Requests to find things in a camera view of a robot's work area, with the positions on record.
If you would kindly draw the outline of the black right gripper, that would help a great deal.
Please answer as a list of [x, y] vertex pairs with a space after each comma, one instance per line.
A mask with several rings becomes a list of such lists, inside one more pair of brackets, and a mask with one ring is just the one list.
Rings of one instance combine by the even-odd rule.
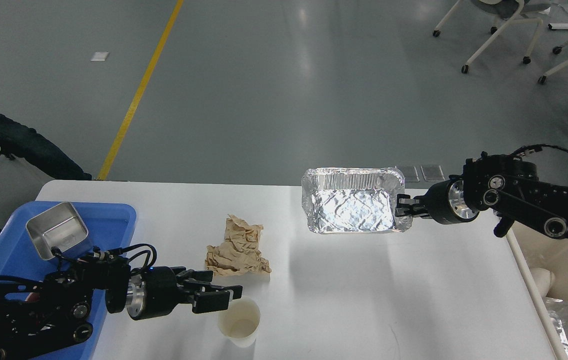
[[464, 182], [460, 178], [436, 183], [426, 194], [411, 197], [396, 196], [396, 217], [431, 219], [438, 224], [463, 224], [474, 221], [479, 211], [467, 205], [464, 197]]

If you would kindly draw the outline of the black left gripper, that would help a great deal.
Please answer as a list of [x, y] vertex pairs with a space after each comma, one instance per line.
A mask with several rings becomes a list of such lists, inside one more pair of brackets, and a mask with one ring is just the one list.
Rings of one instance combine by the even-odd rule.
[[210, 284], [214, 272], [184, 266], [153, 266], [134, 275], [128, 285], [126, 311], [134, 321], [169, 315], [178, 305], [195, 314], [222, 312], [243, 295], [242, 285]]

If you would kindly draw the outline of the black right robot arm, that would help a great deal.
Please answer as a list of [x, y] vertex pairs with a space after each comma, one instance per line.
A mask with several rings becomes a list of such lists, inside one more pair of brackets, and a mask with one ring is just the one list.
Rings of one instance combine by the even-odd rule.
[[499, 217], [496, 237], [520, 223], [549, 239], [568, 239], [568, 186], [540, 181], [537, 166], [524, 161], [545, 148], [525, 145], [511, 153], [467, 158], [462, 173], [435, 183], [425, 194], [398, 194], [394, 214], [450, 225], [470, 223], [480, 212], [493, 210]]

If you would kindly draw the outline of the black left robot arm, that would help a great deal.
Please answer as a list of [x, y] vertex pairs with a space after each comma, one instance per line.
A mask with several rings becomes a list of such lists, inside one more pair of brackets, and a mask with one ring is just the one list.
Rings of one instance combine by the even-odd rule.
[[109, 313], [133, 321], [169, 315], [178, 305], [195, 314], [222, 312], [243, 295], [241, 285], [213, 284], [211, 270], [156, 266], [147, 243], [71, 258], [51, 248], [57, 269], [37, 281], [0, 275], [0, 360], [28, 360], [87, 342], [94, 292], [105, 292]]

